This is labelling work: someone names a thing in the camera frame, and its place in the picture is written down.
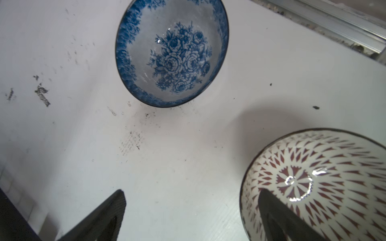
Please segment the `black wire dish rack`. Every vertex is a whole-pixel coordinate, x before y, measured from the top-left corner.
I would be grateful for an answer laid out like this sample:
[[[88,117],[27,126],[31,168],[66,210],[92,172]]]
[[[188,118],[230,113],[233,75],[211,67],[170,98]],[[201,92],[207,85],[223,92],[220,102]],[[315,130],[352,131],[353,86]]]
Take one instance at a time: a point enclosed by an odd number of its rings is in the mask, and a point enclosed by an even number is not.
[[[1,190],[1,241],[40,241],[10,199]]]

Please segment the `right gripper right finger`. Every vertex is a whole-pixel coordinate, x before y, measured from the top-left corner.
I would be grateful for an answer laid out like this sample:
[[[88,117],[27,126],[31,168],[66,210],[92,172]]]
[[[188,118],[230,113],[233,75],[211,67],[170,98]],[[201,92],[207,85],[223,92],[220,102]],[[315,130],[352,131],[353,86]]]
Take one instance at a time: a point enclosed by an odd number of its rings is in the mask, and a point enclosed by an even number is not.
[[[269,190],[263,189],[258,207],[265,235],[269,241],[323,241],[324,238],[309,227]]]

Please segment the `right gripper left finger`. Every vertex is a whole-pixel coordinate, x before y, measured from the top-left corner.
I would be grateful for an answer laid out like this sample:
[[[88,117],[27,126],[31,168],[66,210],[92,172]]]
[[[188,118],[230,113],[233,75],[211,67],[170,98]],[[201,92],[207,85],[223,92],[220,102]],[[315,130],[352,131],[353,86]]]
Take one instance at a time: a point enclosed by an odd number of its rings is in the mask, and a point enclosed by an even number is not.
[[[122,225],[126,199],[122,190],[115,191],[61,241],[116,241]]]

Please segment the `blue white floral bowl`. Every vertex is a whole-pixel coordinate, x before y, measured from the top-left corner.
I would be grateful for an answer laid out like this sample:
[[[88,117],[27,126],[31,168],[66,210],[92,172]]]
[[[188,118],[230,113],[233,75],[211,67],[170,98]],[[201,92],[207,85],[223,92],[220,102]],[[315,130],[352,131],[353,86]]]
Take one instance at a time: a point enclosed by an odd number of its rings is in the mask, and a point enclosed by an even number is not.
[[[116,65],[136,99],[175,107],[213,82],[228,44],[222,1],[133,1],[118,27]]]

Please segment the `white lattice patterned bowl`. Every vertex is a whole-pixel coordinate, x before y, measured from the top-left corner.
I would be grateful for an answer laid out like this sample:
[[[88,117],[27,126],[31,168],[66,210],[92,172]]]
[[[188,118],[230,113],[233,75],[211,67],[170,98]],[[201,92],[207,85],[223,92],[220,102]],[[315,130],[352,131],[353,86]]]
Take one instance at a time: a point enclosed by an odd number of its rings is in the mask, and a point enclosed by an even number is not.
[[[365,136],[306,129],[261,150],[246,170],[239,197],[251,241],[266,240],[258,208],[263,189],[328,241],[386,238],[386,148]]]

